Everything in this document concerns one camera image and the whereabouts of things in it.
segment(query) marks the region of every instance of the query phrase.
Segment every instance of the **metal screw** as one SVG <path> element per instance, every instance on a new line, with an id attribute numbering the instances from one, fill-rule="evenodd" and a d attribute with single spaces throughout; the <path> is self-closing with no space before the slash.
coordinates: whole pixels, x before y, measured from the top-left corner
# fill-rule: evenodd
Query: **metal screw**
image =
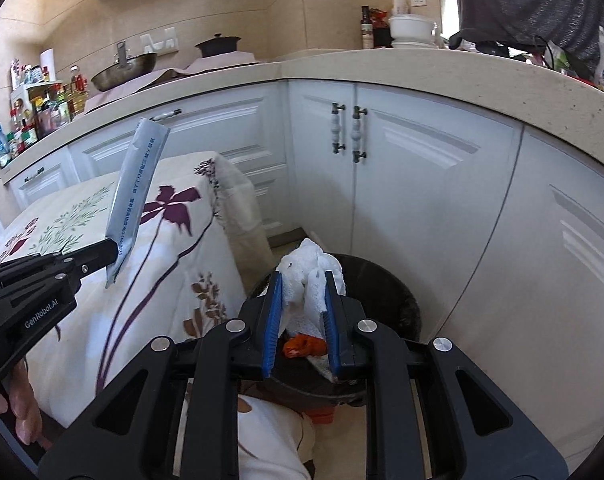
<path id="1" fill-rule="evenodd" d="M 228 323 L 226 323 L 226 330 L 228 332 L 241 332 L 246 328 L 246 323 L 241 319 L 231 319 Z"/>
<path id="2" fill-rule="evenodd" d="M 433 346 L 435 350 L 439 350 L 440 352 L 448 352 L 451 348 L 453 348 L 453 343 L 445 337 L 438 337 L 433 340 Z"/>
<path id="3" fill-rule="evenodd" d="M 156 352 L 163 352 L 171 346 L 171 340 L 167 337 L 157 337 L 150 343 L 150 348 Z"/>
<path id="4" fill-rule="evenodd" d="M 363 319 L 357 324 L 357 328 L 362 332 L 375 332 L 377 330 L 377 323 L 372 319 Z"/>

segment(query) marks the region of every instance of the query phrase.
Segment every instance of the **kitchen countertop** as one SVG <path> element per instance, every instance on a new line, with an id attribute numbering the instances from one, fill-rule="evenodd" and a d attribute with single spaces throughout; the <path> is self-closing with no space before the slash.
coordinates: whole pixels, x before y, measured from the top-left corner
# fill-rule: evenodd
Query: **kitchen countertop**
<path id="1" fill-rule="evenodd" d="M 455 50 L 350 50 L 228 68 L 150 88 L 77 118 L 2 170 L 2 182 L 107 124 L 205 92 L 282 79 L 382 84 L 445 96 L 531 124 L 604 165 L 604 93 L 537 66 Z"/>

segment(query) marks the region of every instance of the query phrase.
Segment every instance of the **black trash can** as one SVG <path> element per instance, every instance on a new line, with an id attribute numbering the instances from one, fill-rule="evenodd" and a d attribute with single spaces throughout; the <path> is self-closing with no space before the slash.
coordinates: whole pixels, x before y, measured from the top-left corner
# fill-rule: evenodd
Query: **black trash can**
<path id="1" fill-rule="evenodd" d="M 417 340 L 421 330 L 419 307 L 411 291 L 388 270 L 347 254 L 333 254 L 342 266 L 346 293 L 358 300 L 369 319 L 395 330 L 405 339 Z M 249 294 L 255 298 L 269 283 L 264 277 Z M 334 384 L 322 377 L 307 359 L 288 359 L 282 354 L 287 340 L 283 335 L 271 376 L 256 384 L 260 396 L 298 412 L 328 408 L 338 404 L 362 406 L 366 403 L 364 381 Z"/>

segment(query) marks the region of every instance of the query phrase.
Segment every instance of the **drawer handle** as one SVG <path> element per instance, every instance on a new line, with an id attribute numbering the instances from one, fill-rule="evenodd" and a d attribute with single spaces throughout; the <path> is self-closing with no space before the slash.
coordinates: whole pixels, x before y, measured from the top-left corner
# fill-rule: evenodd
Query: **drawer handle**
<path id="1" fill-rule="evenodd" d="M 361 158 L 367 158 L 367 152 L 360 152 L 359 150 L 362 142 L 362 115 L 368 115 L 368 110 L 366 108 L 354 106 L 353 129 L 351 132 L 351 139 L 353 139 L 353 162 L 355 162 L 356 164 Z"/>
<path id="2" fill-rule="evenodd" d="M 37 170 L 37 173 L 32 174 L 31 176 L 28 176 L 24 179 L 24 182 L 28 182 L 29 180 L 33 180 L 37 175 L 40 175 L 44 173 L 44 167 L 42 166 L 41 168 L 39 168 L 39 170 Z"/>
<path id="3" fill-rule="evenodd" d="M 341 124 L 339 123 L 339 111 L 346 110 L 346 105 L 331 104 L 331 139 L 333 140 L 333 153 L 339 153 L 339 150 L 345 150 L 346 145 L 339 143 L 341 134 Z"/>
<path id="4" fill-rule="evenodd" d="M 178 108 L 177 110 L 173 110 L 172 112 L 166 112 L 163 114 L 155 115 L 154 117 L 151 117 L 150 120 L 155 121 L 155 122 L 163 121 L 163 120 L 169 119 L 171 117 L 175 117 L 176 115 L 179 115 L 179 114 L 181 114 L 181 108 Z"/>

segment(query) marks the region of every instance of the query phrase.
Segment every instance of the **floral tablecloth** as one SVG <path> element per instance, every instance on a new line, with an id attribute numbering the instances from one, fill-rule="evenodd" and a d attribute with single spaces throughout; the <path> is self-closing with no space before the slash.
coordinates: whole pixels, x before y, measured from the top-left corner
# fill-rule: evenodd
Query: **floral tablecloth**
<path id="1" fill-rule="evenodd" d="M 0 237 L 0 262 L 102 240 L 117 178 L 103 175 L 29 206 Z M 104 289 L 104 269 L 82 280 L 77 309 L 28 353 L 41 409 L 68 426 L 153 337 L 199 337 L 236 316 L 245 299 L 240 272 L 259 278 L 272 265 L 255 190 L 242 173 L 214 152 L 161 160 L 117 282 Z"/>

